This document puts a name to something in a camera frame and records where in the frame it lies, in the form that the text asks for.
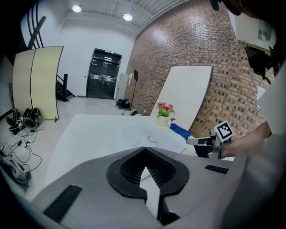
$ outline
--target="staircase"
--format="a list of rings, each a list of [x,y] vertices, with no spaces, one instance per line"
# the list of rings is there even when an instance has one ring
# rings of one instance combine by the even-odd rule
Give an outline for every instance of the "staircase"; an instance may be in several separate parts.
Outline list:
[[[58,100],[67,102],[70,98],[74,97],[74,94],[67,89],[67,74],[64,74],[63,79],[57,75],[55,89]]]

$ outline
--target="beige panel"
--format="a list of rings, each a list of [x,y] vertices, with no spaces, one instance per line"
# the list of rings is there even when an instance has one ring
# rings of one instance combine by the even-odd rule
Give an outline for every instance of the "beige panel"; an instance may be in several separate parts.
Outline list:
[[[31,77],[33,107],[38,107],[43,119],[58,119],[55,84],[59,59],[63,47],[47,47],[36,50]]]
[[[27,108],[32,108],[31,102],[31,70],[35,49],[20,52],[16,55],[13,69],[13,98],[15,108],[23,115]]]

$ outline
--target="brick wall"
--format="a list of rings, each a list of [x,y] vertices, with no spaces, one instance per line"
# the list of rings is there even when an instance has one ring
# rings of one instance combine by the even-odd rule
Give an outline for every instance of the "brick wall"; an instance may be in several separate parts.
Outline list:
[[[171,67],[180,65],[213,66],[206,98],[190,129],[193,136],[208,136],[215,125],[228,120],[238,138],[264,122],[257,108],[257,86],[267,88],[268,83],[249,67],[222,4],[215,12],[209,0],[191,0],[139,34],[127,68],[127,73],[134,68],[139,72],[132,107],[149,115]],[[272,81],[271,72],[267,76]],[[130,100],[134,84],[132,80],[126,90]]]

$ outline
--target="ceiling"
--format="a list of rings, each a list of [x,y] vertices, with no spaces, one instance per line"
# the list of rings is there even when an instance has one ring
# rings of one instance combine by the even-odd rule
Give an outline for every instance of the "ceiling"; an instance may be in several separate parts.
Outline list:
[[[188,0],[71,0],[70,5],[78,4],[82,12],[70,12],[70,15],[108,21],[139,33],[157,17],[186,1]],[[132,15],[132,21],[123,19],[125,13]]]

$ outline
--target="person's arm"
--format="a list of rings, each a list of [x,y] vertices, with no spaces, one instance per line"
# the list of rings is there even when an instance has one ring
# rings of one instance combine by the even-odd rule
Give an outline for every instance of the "person's arm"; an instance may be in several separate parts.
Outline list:
[[[271,133],[267,122],[261,124],[254,131],[239,139],[227,142],[222,147],[222,158],[235,157],[236,153],[248,152],[254,145],[267,139]]]

